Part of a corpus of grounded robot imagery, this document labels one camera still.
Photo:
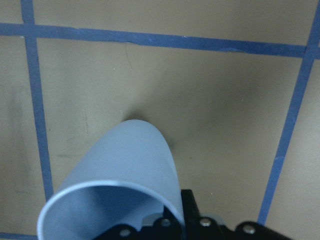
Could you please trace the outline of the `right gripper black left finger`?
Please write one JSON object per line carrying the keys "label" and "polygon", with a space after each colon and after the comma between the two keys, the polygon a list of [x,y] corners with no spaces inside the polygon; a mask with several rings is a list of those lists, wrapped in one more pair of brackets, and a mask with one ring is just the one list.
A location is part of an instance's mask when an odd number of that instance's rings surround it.
{"label": "right gripper black left finger", "polygon": [[152,217],[151,223],[137,230],[129,224],[115,225],[96,237],[97,240],[180,240],[183,229],[167,208],[160,216]]}

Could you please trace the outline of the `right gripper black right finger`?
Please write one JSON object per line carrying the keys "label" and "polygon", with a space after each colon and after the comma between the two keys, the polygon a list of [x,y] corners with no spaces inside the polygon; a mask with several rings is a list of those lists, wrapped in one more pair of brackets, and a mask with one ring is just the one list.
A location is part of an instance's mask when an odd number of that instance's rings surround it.
{"label": "right gripper black right finger", "polygon": [[225,239],[216,220],[210,216],[201,215],[191,189],[182,189],[181,199],[187,240]]}

